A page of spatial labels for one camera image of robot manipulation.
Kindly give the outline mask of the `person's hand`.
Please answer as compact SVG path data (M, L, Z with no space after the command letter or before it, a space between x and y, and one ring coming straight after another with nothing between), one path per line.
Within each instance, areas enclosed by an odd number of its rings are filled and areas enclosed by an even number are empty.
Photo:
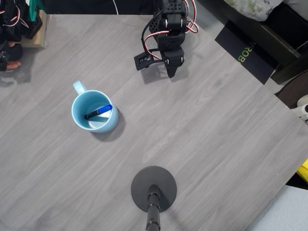
M7 63L6 71L11 71L18 68L21 65L19 61L12 61Z

